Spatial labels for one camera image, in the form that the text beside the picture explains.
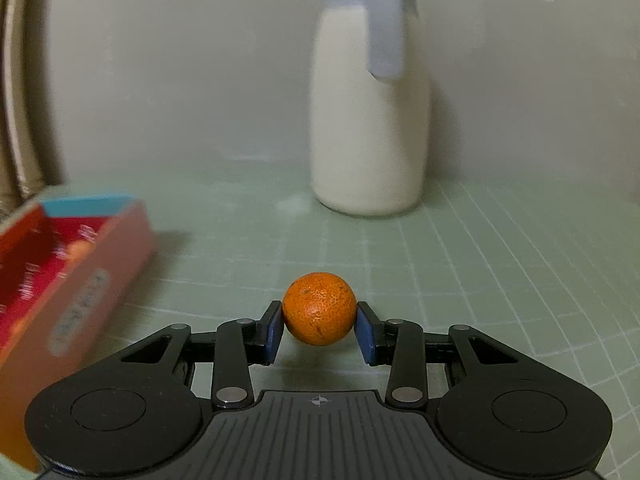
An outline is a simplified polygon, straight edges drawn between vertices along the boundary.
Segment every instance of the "label on box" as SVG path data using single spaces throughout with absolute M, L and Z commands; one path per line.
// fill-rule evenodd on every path
M 62 357 L 69 350 L 76 335 L 82 330 L 94 307 L 102 301 L 111 277 L 104 269 L 97 269 L 60 316 L 51 334 L 47 347 L 50 354 Z

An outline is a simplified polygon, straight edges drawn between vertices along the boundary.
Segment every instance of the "red box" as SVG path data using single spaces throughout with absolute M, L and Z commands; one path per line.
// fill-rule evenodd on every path
M 78 369 L 153 249 L 142 201 L 124 195 L 36 202 L 0 232 L 0 453 L 37 469 L 27 406 Z

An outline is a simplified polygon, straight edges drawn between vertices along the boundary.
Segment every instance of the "silver screw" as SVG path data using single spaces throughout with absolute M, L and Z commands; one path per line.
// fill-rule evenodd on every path
M 238 388 L 237 386 L 228 386 L 226 388 L 220 388 L 216 392 L 216 397 L 224 402 L 225 404 L 229 404 L 231 402 L 240 402 L 241 400 L 245 400 L 248 393 L 244 388 Z
M 398 402 L 417 402 L 422 398 L 422 392 L 412 386 L 402 386 L 393 390 L 391 396 Z

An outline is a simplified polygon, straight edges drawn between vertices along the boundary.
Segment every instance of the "black robotic gripper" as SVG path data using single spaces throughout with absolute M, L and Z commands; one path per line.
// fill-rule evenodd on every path
M 377 391 L 264 391 L 249 365 L 272 364 L 282 306 L 262 319 L 156 332 L 46 388 L 26 431 L 42 480 L 490 480 L 598 478 L 612 429 L 591 390 L 467 325 L 423 333 L 358 304 L 364 361 L 390 365 Z M 210 399 L 190 390 L 213 363 Z M 430 399 L 427 363 L 449 391 Z

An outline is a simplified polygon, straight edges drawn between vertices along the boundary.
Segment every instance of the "beige curtain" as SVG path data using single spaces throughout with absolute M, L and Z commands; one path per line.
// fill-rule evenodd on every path
M 26 0 L 0 0 L 0 219 L 44 187 L 24 99 L 25 3 Z

